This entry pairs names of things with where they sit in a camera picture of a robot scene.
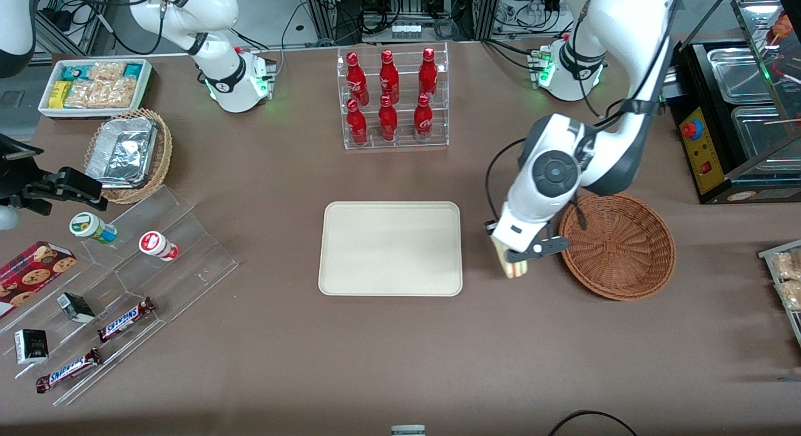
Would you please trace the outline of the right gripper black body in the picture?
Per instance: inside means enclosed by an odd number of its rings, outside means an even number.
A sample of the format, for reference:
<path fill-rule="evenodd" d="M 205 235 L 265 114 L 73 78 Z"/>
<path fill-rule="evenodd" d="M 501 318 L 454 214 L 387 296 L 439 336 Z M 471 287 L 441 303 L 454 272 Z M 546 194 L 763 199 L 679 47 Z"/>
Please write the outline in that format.
<path fill-rule="evenodd" d="M 1 167 L 1 205 L 28 209 L 49 216 L 62 181 L 62 173 L 48 173 L 32 163 L 3 163 Z"/>

